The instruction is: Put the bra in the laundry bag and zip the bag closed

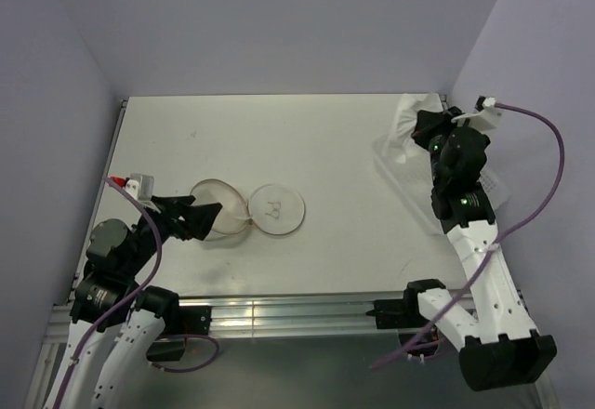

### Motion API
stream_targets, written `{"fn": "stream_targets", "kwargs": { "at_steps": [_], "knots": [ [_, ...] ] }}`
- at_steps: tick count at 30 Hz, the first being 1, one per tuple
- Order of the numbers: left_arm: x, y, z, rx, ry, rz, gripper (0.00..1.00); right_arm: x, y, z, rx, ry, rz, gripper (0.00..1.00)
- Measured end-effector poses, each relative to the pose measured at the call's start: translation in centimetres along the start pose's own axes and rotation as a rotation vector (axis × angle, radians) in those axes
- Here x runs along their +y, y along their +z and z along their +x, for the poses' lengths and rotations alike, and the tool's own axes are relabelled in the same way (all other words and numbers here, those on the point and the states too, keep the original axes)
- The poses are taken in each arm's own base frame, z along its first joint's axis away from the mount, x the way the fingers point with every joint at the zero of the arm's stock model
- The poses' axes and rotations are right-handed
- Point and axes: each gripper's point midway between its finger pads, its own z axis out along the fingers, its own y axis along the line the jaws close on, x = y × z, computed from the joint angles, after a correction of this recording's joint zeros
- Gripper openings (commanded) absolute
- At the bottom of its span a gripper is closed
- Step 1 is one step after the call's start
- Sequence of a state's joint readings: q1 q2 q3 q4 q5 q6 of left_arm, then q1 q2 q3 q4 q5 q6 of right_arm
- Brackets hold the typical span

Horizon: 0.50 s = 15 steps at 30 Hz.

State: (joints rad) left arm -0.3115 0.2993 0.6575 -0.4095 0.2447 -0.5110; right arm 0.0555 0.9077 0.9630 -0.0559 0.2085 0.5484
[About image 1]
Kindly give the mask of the white bra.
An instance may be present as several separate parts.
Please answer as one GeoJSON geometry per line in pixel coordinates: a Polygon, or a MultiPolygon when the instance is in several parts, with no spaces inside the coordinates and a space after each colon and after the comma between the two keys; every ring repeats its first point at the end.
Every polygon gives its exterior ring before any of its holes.
{"type": "Polygon", "coordinates": [[[412,137],[417,125],[417,115],[420,111],[437,113],[442,110],[442,100],[437,93],[402,94],[381,154],[398,164],[419,156],[422,150],[412,137]]]}

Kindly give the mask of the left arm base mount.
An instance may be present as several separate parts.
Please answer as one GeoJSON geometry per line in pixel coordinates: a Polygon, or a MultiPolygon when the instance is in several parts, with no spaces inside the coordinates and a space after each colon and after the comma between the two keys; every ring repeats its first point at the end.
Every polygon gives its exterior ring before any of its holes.
{"type": "Polygon", "coordinates": [[[149,362],[177,362],[189,348],[185,338],[169,339],[171,335],[207,335],[211,323],[212,308],[209,306],[182,306],[173,323],[150,345],[146,353],[149,362]]]}

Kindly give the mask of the round mesh laundry bag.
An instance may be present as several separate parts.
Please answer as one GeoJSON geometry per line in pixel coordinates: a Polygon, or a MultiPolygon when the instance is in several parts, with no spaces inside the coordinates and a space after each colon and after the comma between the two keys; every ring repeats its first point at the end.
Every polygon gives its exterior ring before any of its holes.
{"type": "Polygon", "coordinates": [[[207,242],[240,236],[255,229],[268,236],[285,237],[297,231],[306,217],[302,195],[283,184],[269,183],[244,197],[229,183],[215,178],[198,182],[191,190],[194,205],[220,203],[207,242]]]}

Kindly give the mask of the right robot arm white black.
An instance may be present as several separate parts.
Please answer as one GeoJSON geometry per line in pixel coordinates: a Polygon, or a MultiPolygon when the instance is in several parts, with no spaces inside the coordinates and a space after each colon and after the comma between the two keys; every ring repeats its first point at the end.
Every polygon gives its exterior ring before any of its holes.
{"type": "Polygon", "coordinates": [[[425,279],[407,284],[403,317],[446,336],[472,390],[534,383],[557,347],[553,336],[538,332],[504,259],[505,234],[480,182],[490,139],[461,114],[456,107],[418,112],[412,140],[429,154],[432,210],[461,262],[467,277],[461,292],[471,295],[475,312],[440,281],[425,279]]]}

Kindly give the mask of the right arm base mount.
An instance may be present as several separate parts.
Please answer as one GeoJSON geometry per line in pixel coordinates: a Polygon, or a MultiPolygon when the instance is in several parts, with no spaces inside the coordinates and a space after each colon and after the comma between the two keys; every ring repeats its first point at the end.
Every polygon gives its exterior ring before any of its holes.
{"type": "MultiPolygon", "coordinates": [[[[378,330],[397,330],[401,344],[406,344],[427,323],[416,310],[408,307],[403,298],[375,300],[366,315],[375,320],[378,330]]],[[[410,359],[427,360],[440,351],[441,345],[440,332],[433,327],[418,340],[415,350],[407,351],[407,355],[410,359]]]]}

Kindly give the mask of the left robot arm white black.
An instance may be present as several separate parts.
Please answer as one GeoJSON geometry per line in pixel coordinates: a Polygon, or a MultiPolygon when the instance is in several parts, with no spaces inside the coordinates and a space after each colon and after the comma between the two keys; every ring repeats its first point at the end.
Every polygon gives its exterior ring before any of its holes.
{"type": "Polygon", "coordinates": [[[197,204],[190,195],[152,197],[151,203],[133,203],[140,216],[132,226],[110,218],[92,230],[46,408],[116,407],[153,342],[178,329],[178,294],[137,276],[149,261],[161,264],[169,239],[203,241],[222,205],[197,204]]]}

